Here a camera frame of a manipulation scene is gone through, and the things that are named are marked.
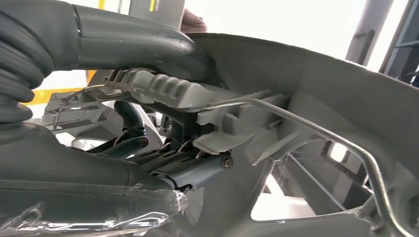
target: white wall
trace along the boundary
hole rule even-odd
[[[187,0],[209,32],[304,47],[345,58],[366,0]]]

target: bent metal wire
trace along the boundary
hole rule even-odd
[[[198,113],[202,111],[214,110],[224,107],[236,106],[250,104],[255,105],[265,110],[272,112],[278,116],[281,116],[285,119],[289,119],[293,122],[296,122],[300,125],[306,126],[313,130],[320,136],[323,136],[326,139],[329,139],[333,142],[341,143],[347,147],[349,151],[356,154],[361,162],[363,163],[369,177],[370,183],[374,191],[374,199],[377,205],[377,209],[383,222],[390,227],[396,234],[413,237],[408,231],[406,231],[398,222],[397,218],[394,215],[393,208],[391,207],[390,200],[387,194],[387,189],[385,187],[384,178],[381,174],[380,168],[377,163],[377,159],[369,153],[364,148],[358,146],[357,144],[333,133],[332,131],[323,128],[309,120],[306,120],[296,114],[293,114],[285,109],[279,108],[275,105],[269,104],[262,100],[254,98],[241,97],[237,99],[224,100],[219,102],[210,103],[204,106],[191,107],[188,109],[183,109],[183,112],[188,113]]]

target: rubber hose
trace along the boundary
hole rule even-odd
[[[18,22],[0,14],[0,123],[22,122],[32,111],[19,103],[34,98],[54,68],[45,47]]]

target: bolt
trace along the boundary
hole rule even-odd
[[[224,157],[221,162],[222,168],[225,170],[229,170],[233,168],[233,159],[231,157]]]
[[[142,147],[145,147],[148,145],[148,138],[142,137],[140,140],[138,140],[138,144]]]

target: nut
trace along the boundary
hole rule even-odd
[[[222,162],[221,162],[222,168],[225,169],[225,170],[229,170],[229,169],[233,168],[233,164],[234,164],[233,163],[233,158],[231,158],[231,157],[224,157]]]
[[[142,147],[145,147],[148,145],[148,138],[142,137],[138,140],[138,144]]]

